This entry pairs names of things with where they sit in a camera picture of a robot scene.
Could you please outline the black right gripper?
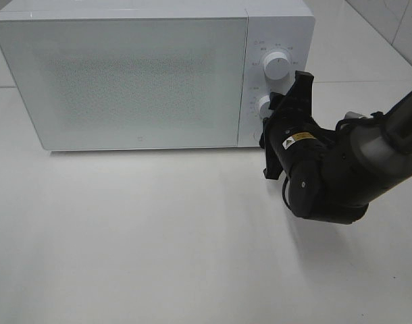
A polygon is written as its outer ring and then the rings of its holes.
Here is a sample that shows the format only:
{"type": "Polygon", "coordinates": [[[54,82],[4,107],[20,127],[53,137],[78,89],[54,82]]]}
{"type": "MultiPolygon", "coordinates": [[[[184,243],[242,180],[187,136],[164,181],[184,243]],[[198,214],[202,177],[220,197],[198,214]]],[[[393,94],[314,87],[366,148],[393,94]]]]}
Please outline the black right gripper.
{"type": "Polygon", "coordinates": [[[263,119],[259,142],[265,151],[263,174],[266,179],[279,179],[280,162],[314,160],[313,81],[311,73],[297,70],[286,94],[269,94],[270,115],[263,119]]]}

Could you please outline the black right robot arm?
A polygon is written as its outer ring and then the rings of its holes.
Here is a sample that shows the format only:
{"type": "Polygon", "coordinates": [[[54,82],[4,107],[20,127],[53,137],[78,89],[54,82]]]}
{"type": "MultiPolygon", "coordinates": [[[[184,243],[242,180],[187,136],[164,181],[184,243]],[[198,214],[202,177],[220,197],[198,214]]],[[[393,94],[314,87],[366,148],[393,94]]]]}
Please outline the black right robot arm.
{"type": "Polygon", "coordinates": [[[386,113],[348,113],[329,130],[312,116],[312,86],[313,75],[298,71],[286,94],[270,93],[263,174],[284,178],[282,198],[294,216],[351,224],[412,176],[412,91],[386,113]]]}

